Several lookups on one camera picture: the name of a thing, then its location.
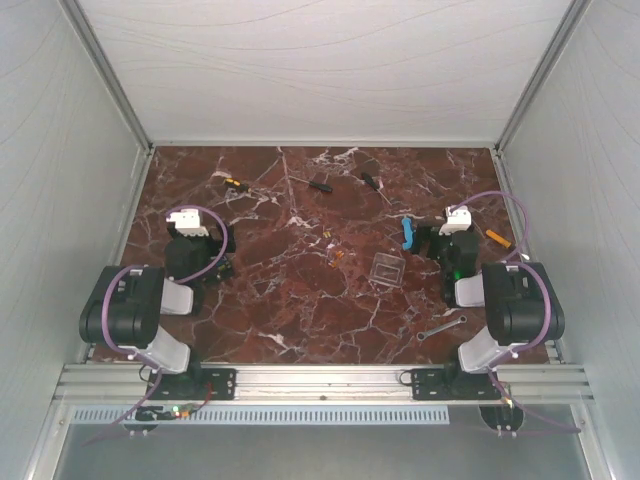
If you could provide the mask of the black fuse box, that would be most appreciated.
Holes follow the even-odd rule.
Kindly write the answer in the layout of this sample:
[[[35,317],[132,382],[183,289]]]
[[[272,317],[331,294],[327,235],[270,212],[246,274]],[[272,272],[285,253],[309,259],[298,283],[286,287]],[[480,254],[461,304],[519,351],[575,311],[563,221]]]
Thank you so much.
[[[218,284],[230,279],[234,275],[232,263],[227,255],[223,255],[219,261],[203,276],[206,284]]]

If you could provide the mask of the clear fuse box cover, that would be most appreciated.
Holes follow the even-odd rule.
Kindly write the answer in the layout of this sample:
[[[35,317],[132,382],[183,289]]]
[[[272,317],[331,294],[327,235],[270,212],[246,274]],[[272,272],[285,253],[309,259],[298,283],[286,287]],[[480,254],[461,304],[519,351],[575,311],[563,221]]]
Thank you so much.
[[[386,253],[376,253],[369,273],[369,280],[387,287],[400,287],[405,265],[404,258]]]

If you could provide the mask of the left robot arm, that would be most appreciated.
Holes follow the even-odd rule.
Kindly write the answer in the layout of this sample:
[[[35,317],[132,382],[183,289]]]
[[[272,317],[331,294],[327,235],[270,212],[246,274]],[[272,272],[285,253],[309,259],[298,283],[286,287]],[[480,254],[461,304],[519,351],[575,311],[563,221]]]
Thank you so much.
[[[206,375],[197,354],[161,327],[160,319],[199,314],[206,290],[233,276],[233,227],[217,230],[217,237],[209,231],[195,236],[169,226],[163,267],[105,267],[80,315],[82,340],[169,374],[170,386],[184,398],[199,395]]]

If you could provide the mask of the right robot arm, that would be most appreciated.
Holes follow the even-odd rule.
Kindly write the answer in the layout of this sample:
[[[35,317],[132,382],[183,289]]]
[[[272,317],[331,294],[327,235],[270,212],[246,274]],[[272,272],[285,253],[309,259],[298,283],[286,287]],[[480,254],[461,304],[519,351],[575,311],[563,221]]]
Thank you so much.
[[[442,373],[445,391],[465,397],[497,365],[565,331],[562,307],[544,266],[538,262],[477,264],[479,238],[471,229],[444,233],[440,226],[402,220],[403,249],[440,267],[441,295],[452,308],[482,308],[485,326],[457,349],[457,363]]]

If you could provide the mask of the blue plastic tool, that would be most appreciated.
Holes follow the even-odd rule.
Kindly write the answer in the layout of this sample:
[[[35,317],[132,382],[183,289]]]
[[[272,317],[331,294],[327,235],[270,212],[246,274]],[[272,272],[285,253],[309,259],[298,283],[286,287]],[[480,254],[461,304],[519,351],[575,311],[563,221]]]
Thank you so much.
[[[414,228],[412,224],[411,217],[403,217],[401,220],[401,225],[403,228],[404,242],[402,244],[402,248],[405,251],[410,251],[413,248],[414,244]]]

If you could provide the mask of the yellow black screwdriver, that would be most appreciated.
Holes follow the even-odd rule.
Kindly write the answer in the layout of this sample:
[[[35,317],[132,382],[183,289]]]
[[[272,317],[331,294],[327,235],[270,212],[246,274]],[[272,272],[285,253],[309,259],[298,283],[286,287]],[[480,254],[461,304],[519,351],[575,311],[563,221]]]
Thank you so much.
[[[251,190],[250,186],[247,183],[241,182],[234,178],[226,178],[224,180],[224,185],[229,189],[233,189],[234,191],[241,193],[249,192]]]

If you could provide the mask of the silver wrench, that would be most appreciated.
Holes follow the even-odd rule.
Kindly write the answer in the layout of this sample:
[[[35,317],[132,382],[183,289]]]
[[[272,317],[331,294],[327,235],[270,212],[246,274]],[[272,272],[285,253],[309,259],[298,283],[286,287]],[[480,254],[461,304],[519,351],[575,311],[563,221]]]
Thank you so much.
[[[467,322],[467,317],[465,315],[461,315],[460,317],[454,320],[451,320],[445,324],[439,325],[438,327],[417,333],[416,338],[418,341],[422,342],[431,336],[439,334],[448,329],[454,328],[458,325],[465,324],[466,322]]]

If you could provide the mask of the black screwdriver right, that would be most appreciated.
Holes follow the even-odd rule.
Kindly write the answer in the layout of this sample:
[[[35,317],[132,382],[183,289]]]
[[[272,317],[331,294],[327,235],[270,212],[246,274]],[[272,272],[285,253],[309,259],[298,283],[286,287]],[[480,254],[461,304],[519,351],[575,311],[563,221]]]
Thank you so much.
[[[361,179],[371,188],[373,189],[376,193],[378,193],[381,198],[387,203],[387,204],[391,204],[390,200],[384,195],[384,193],[381,191],[381,187],[380,185],[374,180],[374,178],[366,173],[366,172],[362,172],[361,173]]]

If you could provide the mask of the black screwdriver middle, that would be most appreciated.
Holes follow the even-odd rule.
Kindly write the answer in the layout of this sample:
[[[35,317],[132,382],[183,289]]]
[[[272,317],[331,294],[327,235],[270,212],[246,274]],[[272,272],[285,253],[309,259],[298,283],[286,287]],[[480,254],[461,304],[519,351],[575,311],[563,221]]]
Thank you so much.
[[[325,193],[332,193],[333,192],[333,188],[328,184],[324,184],[324,183],[320,183],[320,182],[316,182],[316,181],[312,181],[312,180],[301,179],[301,178],[297,178],[297,177],[294,177],[294,176],[290,176],[290,179],[298,181],[298,182],[302,182],[302,183],[308,185],[311,188],[317,189],[317,190],[325,192]]]

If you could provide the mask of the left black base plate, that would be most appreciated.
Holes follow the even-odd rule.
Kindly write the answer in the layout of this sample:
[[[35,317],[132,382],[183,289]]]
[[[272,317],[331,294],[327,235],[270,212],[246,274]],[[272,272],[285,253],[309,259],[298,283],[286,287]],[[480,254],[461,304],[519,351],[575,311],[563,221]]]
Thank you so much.
[[[163,375],[149,396],[152,401],[227,401],[235,398],[237,370],[204,368],[193,377],[188,373]]]

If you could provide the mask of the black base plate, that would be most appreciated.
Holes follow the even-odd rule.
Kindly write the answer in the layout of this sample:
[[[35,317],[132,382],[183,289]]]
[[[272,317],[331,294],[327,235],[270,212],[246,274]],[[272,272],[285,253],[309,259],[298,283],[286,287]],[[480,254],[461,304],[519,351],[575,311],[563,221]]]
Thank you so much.
[[[412,398],[418,401],[494,401],[501,393],[487,374],[469,374],[456,369],[410,370]]]
[[[149,396],[152,401],[227,401],[235,398],[237,370],[204,368],[193,377],[188,373],[163,375]]]

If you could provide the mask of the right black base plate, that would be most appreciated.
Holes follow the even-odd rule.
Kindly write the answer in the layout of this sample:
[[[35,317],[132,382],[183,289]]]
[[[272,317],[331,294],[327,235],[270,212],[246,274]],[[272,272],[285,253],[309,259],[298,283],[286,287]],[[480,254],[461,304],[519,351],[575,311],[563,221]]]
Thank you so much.
[[[501,393],[487,374],[469,374],[456,369],[410,370],[412,398],[418,401],[494,401]]]

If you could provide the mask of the aluminium mounting rail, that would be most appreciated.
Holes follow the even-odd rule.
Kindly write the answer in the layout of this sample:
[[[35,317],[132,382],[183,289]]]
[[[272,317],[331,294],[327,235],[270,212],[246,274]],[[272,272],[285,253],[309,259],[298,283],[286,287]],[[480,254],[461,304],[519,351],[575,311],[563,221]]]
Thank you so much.
[[[242,404],[409,403],[411,365],[235,365],[235,400]],[[574,403],[594,399],[583,367],[571,364],[502,365],[495,372],[522,403]],[[69,364],[54,391],[78,403],[133,402],[145,393],[133,363]]]

